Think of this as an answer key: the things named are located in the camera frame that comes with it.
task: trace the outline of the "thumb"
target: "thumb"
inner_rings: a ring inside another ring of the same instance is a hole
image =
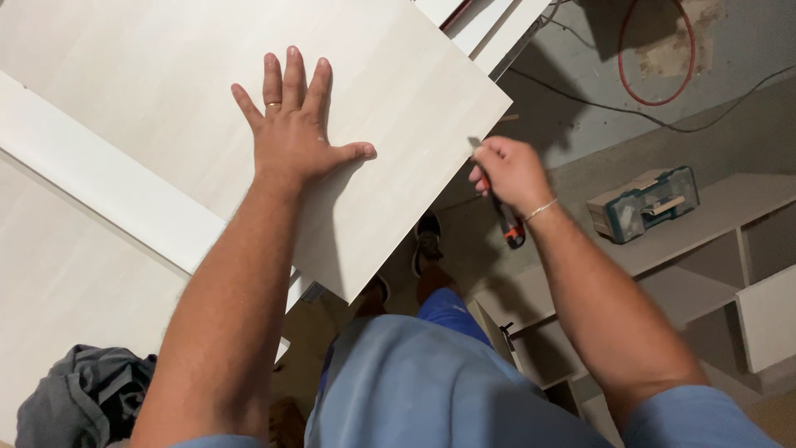
[[[493,175],[500,170],[503,158],[495,151],[479,146],[473,153],[473,160],[486,171],[486,174]]]
[[[376,155],[376,148],[367,142],[349,143],[345,146],[332,148],[338,164],[353,162],[354,160],[370,159]]]

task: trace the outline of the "shirt sleeve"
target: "shirt sleeve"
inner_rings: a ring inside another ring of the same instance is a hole
[[[188,442],[179,442],[170,448],[263,448],[259,440],[247,435],[209,435]]]
[[[627,448],[776,447],[722,391],[679,386],[650,397],[630,415]]]

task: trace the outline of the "silver bracelet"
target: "silver bracelet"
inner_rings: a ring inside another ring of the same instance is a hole
[[[533,217],[534,217],[534,216],[536,216],[536,215],[538,215],[539,213],[543,212],[543,211],[544,211],[544,209],[546,209],[546,208],[550,207],[551,205],[555,204],[556,202],[558,202],[558,198],[553,198],[553,200],[552,200],[552,201],[550,201],[550,202],[548,202],[548,203],[544,204],[543,206],[541,206],[541,207],[537,208],[536,210],[534,210],[534,211],[531,213],[531,215],[530,215],[530,216],[528,216],[528,217],[525,219],[525,222],[528,222],[528,221],[530,221],[531,219],[533,219]]]

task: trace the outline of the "foot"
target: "foot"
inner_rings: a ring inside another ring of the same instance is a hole
[[[439,251],[439,239],[442,237],[442,227],[439,225],[439,219],[431,210],[426,210],[426,213],[420,217],[420,220],[415,224],[415,238],[417,238],[417,247],[415,254],[412,256],[412,273],[420,277],[423,269],[429,263],[436,263],[443,257],[443,253]]]
[[[387,300],[389,300],[391,294],[392,293],[390,291],[389,283],[387,283],[384,277],[382,277],[381,274],[379,273],[376,273],[376,275],[374,275],[373,278],[370,279],[368,284],[365,285],[365,288],[362,289],[362,295],[377,296],[381,300],[381,304],[386,303]]]

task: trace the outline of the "hand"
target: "hand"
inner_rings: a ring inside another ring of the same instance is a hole
[[[304,61],[299,49],[287,48],[284,81],[273,53],[266,54],[264,62],[265,116],[243,87],[232,85],[232,96],[254,133],[255,181],[265,179],[268,188],[300,195],[313,181],[342,164],[376,154],[373,145],[365,142],[329,145],[323,113],[329,100],[332,69],[326,58],[318,60],[306,95]]]
[[[473,160],[478,164],[470,173],[475,190],[486,196],[486,171],[494,194],[524,217],[555,197],[539,156],[527,143],[490,137],[475,150]]]

